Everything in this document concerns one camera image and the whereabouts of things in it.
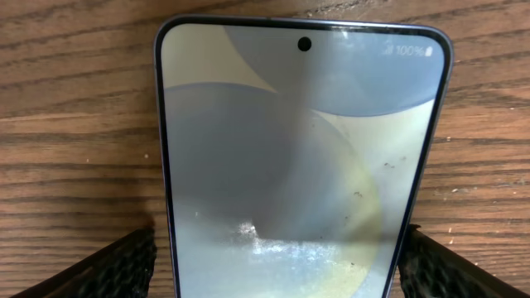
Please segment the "wooden surface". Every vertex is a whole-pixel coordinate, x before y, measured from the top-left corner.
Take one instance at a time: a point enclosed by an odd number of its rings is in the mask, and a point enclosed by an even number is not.
[[[444,30],[456,63],[413,222],[530,291],[528,1],[0,0],[1,297],[151,217],[151,297],[172,297],[152,40],[178,12]]]

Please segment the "wooden table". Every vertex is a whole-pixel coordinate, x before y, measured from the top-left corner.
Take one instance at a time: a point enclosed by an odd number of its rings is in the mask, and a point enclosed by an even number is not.
[[[0,296],[153,218],[151,297],[173,297],[152,40],[180,12],[444,30],[455,69],[413,222],[530,291],[528,1],[2,0]]]

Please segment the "phone display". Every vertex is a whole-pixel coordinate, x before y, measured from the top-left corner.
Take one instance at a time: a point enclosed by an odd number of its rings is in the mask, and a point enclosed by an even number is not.
[[[447,39],[187,17],[161,29],[156,61],[177,295],[385,296]]]

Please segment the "battery icon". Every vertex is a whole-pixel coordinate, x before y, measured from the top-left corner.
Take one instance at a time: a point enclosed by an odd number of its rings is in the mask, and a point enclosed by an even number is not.
[[[425,57],[430,57],[432,55],[432,46],[429,46],[425,50]]]

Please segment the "phone bezel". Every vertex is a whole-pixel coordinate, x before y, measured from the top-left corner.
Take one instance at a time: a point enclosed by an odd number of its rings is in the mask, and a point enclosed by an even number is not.
[[[177,15],[166,22],[164,22],[158,30],[157,37],[154,42],[154,65],[155,65],[155,81],[157,85],[157,107],[158,107],[158,122],[159,133],[161,140],[161,156],[162,156],[162,171],[164,176],[164,186],[166,189],[166,207],[167,207],[167,221],[169,226],[171,260],[173,269],[173,282],[175,287],[176,297],[181,298],[181,288],[178,274],[178,261],[176,251],[176,228],[174,226],[173,202],[171,195],[171,173],[169,169],[169,152],[166,138],[166,110],[164,102],[164,86],[162,80],[161,70],[161,44],[166,36],[166,33],[175,26],[182,24],[210,24],[210,25],[226,25],[226,26],[256,26],[256,27],[274,27],[274,28],[288,28],[288,29],[307,29],[307,30],[348,30],[358,32],[370,33],[384,33],[397,35],[414,35],[426,36],[438,42],[444,52],[444,68],[441,76],[438,92],[436,93],[434,107],[431,112],[428,128],[426,131],[425,141],[422,146],[422,153],[418,162],[418,167],[414,175],[412,183],[411,194],[407,201],[405,214],[397,238],[396,247],[394,248],[393,258],[388,269],[387,281],[383,289],[383,297],[387,297],[392,285],[393,274],[397,265],[398,256],[402,250],[402,241],[406,227],[408,226],[412,214],[413,206],[416,202],[418,186],[422,179],[423,170],[425,168],[426,159],[431,147],[432,139],[436,123],[438,121],[441,106],[447,91],[447,83],[449,82],[451,69],[453,65],[453,47],[451,40],[442,31],[428,27],[416,25],[402,25],[402,24],[385,24],[385,23],[371,23],[371,22],[338,22],[325,20],[307,20],[307,19],[290,19],[290,18],[275,18],[275,17],[226,17],[226,16],[210,16],[210,15]]]

